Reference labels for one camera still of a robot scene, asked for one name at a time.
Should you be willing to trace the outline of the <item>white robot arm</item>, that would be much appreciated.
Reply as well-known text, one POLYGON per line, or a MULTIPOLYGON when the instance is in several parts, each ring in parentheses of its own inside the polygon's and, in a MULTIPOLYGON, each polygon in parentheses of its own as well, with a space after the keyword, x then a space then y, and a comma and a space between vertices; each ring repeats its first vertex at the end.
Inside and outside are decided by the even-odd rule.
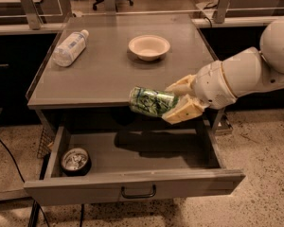
POLYGON ((207 108, 219 110, 242 96, 278 89, 284 89, 284 16, 267 25, 259 49, 250 47, 224 61, 213 61, 171 84, 166 91, 179 101, 163 119, 177 124, 207 108))

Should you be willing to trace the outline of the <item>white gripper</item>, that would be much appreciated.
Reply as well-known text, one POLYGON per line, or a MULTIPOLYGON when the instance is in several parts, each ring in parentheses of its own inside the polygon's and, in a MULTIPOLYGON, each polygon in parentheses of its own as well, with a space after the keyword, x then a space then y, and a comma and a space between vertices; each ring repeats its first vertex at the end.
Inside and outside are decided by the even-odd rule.
POLYGON ((219 110, 237 101, 227 84, 221 61, 202 67, 196 76, 187 75, 177 80, 165 91, 181 96, 176 106, 162 115, 170 124, 201 116, 207 107, 219 110))

